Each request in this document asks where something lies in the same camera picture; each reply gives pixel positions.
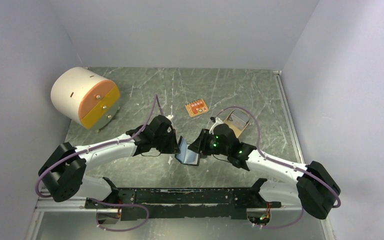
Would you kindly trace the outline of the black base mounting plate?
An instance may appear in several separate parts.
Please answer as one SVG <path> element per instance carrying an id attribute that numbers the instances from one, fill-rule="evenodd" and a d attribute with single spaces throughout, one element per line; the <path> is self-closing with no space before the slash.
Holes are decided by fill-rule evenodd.
<path id="1" fill-rule="evenodd" d="M 218 218 L 246 220 L 248 212 L 263 213 L 266 207 L 280 208 L 279 201 L 266 202 L 255 187 L 221 188 L 119 188 L 118 197 L 106 206 L 88 198 L 86 209 L 121 207 L 121 221 L 151 219 Z"/>

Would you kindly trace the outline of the aluminium frame rail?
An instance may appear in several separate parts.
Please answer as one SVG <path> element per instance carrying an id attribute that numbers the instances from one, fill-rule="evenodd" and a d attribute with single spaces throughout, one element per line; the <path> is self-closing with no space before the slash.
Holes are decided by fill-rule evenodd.
<path id="1" fill-rule="evenodd" d="M 341 189 L 321 163 L 297 163 L 270 155 L 258 145 L 241 142 L 218 117 L 211 121 L 211 128 L 202 129 L 192 144 L 176 138 L 173 116 L 163 114 L 149 115 L 144 124 L 106 141 L 83 146 L 62 143 L 38 171 L 38 182 L 56 203 L 82 197 L 85 209 L 107 218 L 115 210 L 118 220 L 140 219 L 143 223 L 149 219 L 230 217 L 268 228 L 271 210 L 285 203 L 300 206 L 303 213 L 319 220 L 341 205 Z M 250 187 L 135 188 L 85 175 L 89 168 L 152 149 L 176 158 L 181 154 L 221 155 L 238 169 L 265 173 L 277 182 L 259 178 Z"/>

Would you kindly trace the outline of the beige oval tray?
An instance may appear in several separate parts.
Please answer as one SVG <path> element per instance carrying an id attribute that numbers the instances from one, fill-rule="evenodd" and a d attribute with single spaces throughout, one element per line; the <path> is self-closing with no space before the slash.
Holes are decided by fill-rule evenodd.
<path id="1" fill-rule="evenodd" d="M 250 117 L 250 115 L 247 113 L 247 114 L 249 115 L 249 117 L 250 117 L 249 122 L 248 122 L 246 125 L 236 125 L 234 122 L 232 122 L 232 119 L 231 119 L 231 114 L 232 114 L 232 112 L 234 112 L 234 111 L 242 111 L 242 112 L 246 113 L 245 111 L 243 111 L 243 110 L 241 110 L 241 109 L 234 109 L 234 110 L 232 110 L 232 111 L 229 113 L 229 115 L 224 119 L 223 123 L 224 123 L 224 124 L 227 124 L 228 127 L 229 127 L 230 129 L 233 130 L 235 136 L 239 139 L 240 136 L 241 136 L 241 134 L 244 132 L 244 130 L 246 129 L 246 127 L 249 125 L 249 122 L 250 122 L 250 120 L 251 120 L 251 117 Z"/>

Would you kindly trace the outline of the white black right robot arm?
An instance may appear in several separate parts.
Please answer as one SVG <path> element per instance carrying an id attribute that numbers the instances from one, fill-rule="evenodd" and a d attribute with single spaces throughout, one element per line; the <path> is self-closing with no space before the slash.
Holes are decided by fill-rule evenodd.
<path id="1" fill-rule="evenodd" d="M 273 191 L 263 186 L 250 193 L 250 202 L 255 207 L 262 207 L 267 202 L 301 205 L 312 217 L 324 220 L 340 205 L 341 189 L 321 163 L 291 162 L 265 153 L 254 145 L 241 142 L 227 124 L 219 124 L 212 130 L 203 128 L 188 149 L 205 156 L 225 156 L 238 169 L 280 180 L 280 185 L 273 185 Z"/>

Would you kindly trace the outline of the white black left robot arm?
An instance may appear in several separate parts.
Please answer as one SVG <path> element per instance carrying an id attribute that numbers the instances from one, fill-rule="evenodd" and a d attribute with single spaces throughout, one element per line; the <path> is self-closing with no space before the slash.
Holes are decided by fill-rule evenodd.
<path id="1" fill-rule="evenodd" d="M 173 118 L 173 115 L 157 115 L 150 123 L 95 144 L 72 146 L 69 142 L 62 143 L 38 171 L 39 182 L 48 190 L 48 197 L 57 203 L 72 197 L 85 197 L 112 208 L 123 202 L 118 188 L 107 177 L 95 178 L 85 173 L 152 149 L 161 154 L 179 153 Z"/>

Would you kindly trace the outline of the round cabinet with coloured drawers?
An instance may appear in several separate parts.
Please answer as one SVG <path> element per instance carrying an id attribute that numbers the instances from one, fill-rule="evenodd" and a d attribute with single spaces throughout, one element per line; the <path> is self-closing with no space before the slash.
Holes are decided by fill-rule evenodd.
<path id="1" fill-rule="evenodd" d="M 53 84 L 50 98 L 60 113 L 95 132 L 113 119 L 121 104 L 114 81 L 83 67 L 64 72 Z"/>

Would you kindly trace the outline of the black leather card holder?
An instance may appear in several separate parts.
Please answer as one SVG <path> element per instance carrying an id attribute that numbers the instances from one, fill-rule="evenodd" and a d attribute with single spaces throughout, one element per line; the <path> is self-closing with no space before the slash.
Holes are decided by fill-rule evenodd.
<path id="1" fill-rule="evenodd" d="M 188 149 L 189 145 L 186 139 L 180 136 L 178 141 L 179 152 L 174 155 L 174 158 L 183 165 L 199 166 L 200 155 Z"/>

